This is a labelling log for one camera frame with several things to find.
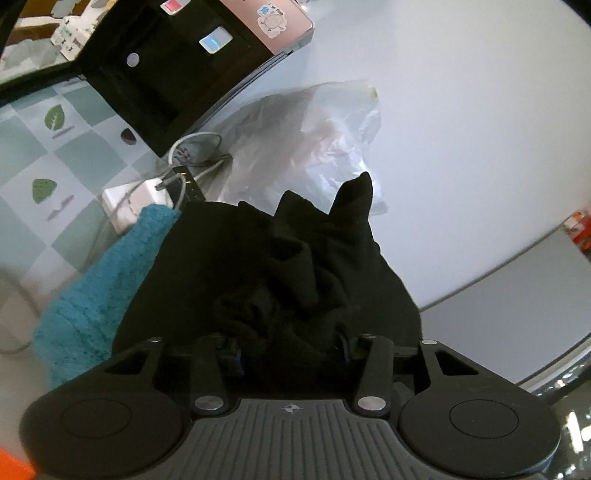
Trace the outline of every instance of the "cable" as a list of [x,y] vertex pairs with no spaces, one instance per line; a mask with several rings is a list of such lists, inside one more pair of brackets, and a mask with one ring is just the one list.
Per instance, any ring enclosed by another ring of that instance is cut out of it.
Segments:
[[[146,175],[146,176],[151,177],[151,178],[154,178],[154,177],[161,177],[161,176],[167,175],[172,170],[172,166],[174,165],[173,155],[174,155],[174,152],[175,152],[176,148],[181,143],[183,143],[185,140],[189,140],[191,138],[196,138],[196,137],[204,137],[204,136],[214,136],[214,137],[217,137],[217,144],[215,146],[215,149],[216,150],[222,144],[222,136],[220,134],[216,133],[216,132],[194,132],[192,134],[185,135],[184,137],[179,138],[173,144],[173,146],[170,148],[170,151],[168,152],[168,166],[165,167],[165,168],[163,168],[163,169],[157,170],[156,173],[151,173],[151,174]],[[211,167],[208,167],[205,170],[201,171],[194,178],[195,182],[198,181],[199,179],[203,178],[208,173],[210,173],[210,172],[214,171],[215,169],[217,169],[229,157],[231,157],[231,155],[222,155],[221,158],[220,158],[220,160],[217,163],[215,163]],[[192,166],[192,167],[198,166],[197,164],[191,164],[191,163],[184,164],[184,163],[181,163],[179,161],[177,161],[177,163],[179,163],[181,165]],[[186,181],[185,181],[184,177],[182,177],[182,179],[183,179],[183,181],[182,181],[182,184],[181,184],[181,195],[178,198],[178,201],[177,201],[176,205],[174,206],[175,210],[179,210],[180,205],[181,205],[181,202],[183,200],[183,197],[184,197],[184,195],[186,193],[186,189],[187,189],[187,185],[186,185]],[[93,262],[95,260],[95,256],[96,256],[96,250],[98,249],[99,241],[100,241],[101,237],[105,234],[105,231],[108,228],[109,224],[111,223],[111,220],[117,215],[117,213],[119,212],[119,209],[123,206],[123,204],[129,200],[129,198],[131,197],[131,195],[133,194],[133,192],[135,192],[141,185],[143,185],[144,182],[146,182],[146,180],[147,179],[143,179],[143,180],[139,181],[136,185],[134,185],[133,188],[125,194],[125,196],[119,201],[119,203],[115,206],[115,208],[109,214],[109,216],[104,220],[103,225],[100,227],[99,232],[97,233],[97,235],[95,237],[95,240],[93,241],[92,247],[91,247],[91,249],[89,251],[89,254],[88,254],[87,258],[86,258],[86,263],[85,263],[85,265],[83,267],[83,271],[86,271],[93,264]]]
[[205,175],[207,175],[210,172],[213,172],[216,168],[218,168],[222,163],[224,163],[224,161],[226,160],[226,158],[228,158],[227,155],[224,155],[222,157],[221,160],[218,160],[218,162],[214,165],[212,165],[209,168],[206,168],[205,170],[199,172],[199,174],[194,178],[195,182],[198,181],[199,179],[202,179]]
[[175,210],[180,210],[181,209],[181,203],[184,200],[185,193],[187,193],[187,180],[180,173],[177,174],[177,178],[181,181],[181,193],[178,196],[178,200],[177,200],[176,205],[174,206],[174,209]]
[[184,137],[179,138],[175,143],[173,143],[173,146],[170,147],[170,151],[168,152],[168,165],[173,165],[173,155],[175,150],[177,149],[177,147],[183,143],[185,140],[189,140],[190,138],[196,138],[196,137],[204,137],[204,136],[213,136],[213,137],[217,137],[217,145],[215,146],[214,150],[217,150],[220,145],[222,144],[222,136],[216,132],[194,132],[192,134],[188,134],[185,135]]
[[[31,309],[31,311],[36,315],[37,318],[39,318],[41,316],[41,312],[39,311],[37,304],[35,303],[35,301],[31,297],[31,294],[19,282],[17,282],[15,279],[10,277],[9,275],[2,273],[1,276],[2,276],[3,280],[5,280],[7,283],[9,283],[18,292],[18,294],[26,302],[27,306]],[[21,346],[15,348],[15,349],[5,350],[3,348],[0,348],[0,355],[15,355],[16,353],[20,353],[20,352],[26,350],[30,346],[31,346],[31,341],[29,340],[28,342],[23,343]]]
[[[169,167],[166,167],[165,169],[158,169],[156,171],[153,171],[152,173],[150,173],[147,176],[149,176],[151,178],[160,177],[160,176],[166,175],[170,170],[171,169]],[[115,218],[115,216],[119,212],[120,208],[123,206],[123,204],[125,202],[127,202],[129,200],[129,198],[132,196],[133,192],[135,192],[137,189],[139,189],[147,180],[148,179],[140,180],[136,185],[134,185],[132,187],[132,189],[130,191],[126,192],[125,195],[123,196],[123,198],[115,206],[113,211],[107,216],[107,218],[105,220],[103,220],[103,223],[101,224],[101,226],[99,228],[99,232],[96,234],[95,240],[92,242],[92,246],[90,247],[88,256],[86,257],[86,262],[84,264],[83,271],[86,271],[93,264],[93,262],[95,260],[96,250],[98,249],[98,246],[99,246],[99,241],[103,237],[103,235],[105,234],[107,228],[109,227],[109,224],[111,223],[111,220],[113,218]]]

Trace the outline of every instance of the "cartoon sticker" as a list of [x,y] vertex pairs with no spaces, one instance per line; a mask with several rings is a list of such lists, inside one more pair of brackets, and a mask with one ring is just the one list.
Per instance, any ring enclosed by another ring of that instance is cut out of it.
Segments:
[[275,38],[287,27],[285,13],[276,5],[265,4],[256,13],[259,27],[269,38]]

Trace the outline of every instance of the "leaf pattern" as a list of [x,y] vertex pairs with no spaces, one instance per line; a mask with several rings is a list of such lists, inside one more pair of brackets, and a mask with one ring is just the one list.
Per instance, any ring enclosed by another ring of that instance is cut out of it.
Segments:
[[66,114],[61,105],[56,105],[50,108],[45,115],[45,126],[49,130],[59,130],[66,122]]
[[48,179],[33,180],[33,202],[39,204],[47,200],[56,189],[57,183]]

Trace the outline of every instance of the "sticker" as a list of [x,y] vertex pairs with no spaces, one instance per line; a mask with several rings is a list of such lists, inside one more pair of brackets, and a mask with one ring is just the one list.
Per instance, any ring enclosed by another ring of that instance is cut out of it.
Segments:
[[183,7],[186,7],[191,0],[167,0],[160,5],[168,15],[175,15],[179,13]]
[[230,43],[232,36],[223,27],[217,27],[209,35],[199,40],[199,44],[205,48],[208,53],[214,54]]
[[259,27],[269,38],[275,38],[287,28],[287,19],[281,8],[265,4],[256,11]]

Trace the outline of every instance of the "round pad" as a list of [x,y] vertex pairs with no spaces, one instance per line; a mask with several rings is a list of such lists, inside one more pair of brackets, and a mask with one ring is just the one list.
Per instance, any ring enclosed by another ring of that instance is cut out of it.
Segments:
[[549,407],[514,385],[470,389],[451,378],[455,384],[431,385],[400,414],[400,433],[418,457],[468,478],[526,476],[549,464],[560,440]]
[[76,437],[100,439],[115,435],[131,421],[131,410],[107,398],[93,398],[74,403],[63,414],[64,428]]
[[452,408],[449,419],[460,432],[480,439],[497,439],[517,428],[517,413],[492,400],[468,400]]
[[183,432],[166,395],[49,393],[21,422],[21,439],[44,472],[60,478],[120,478],[158,463]]

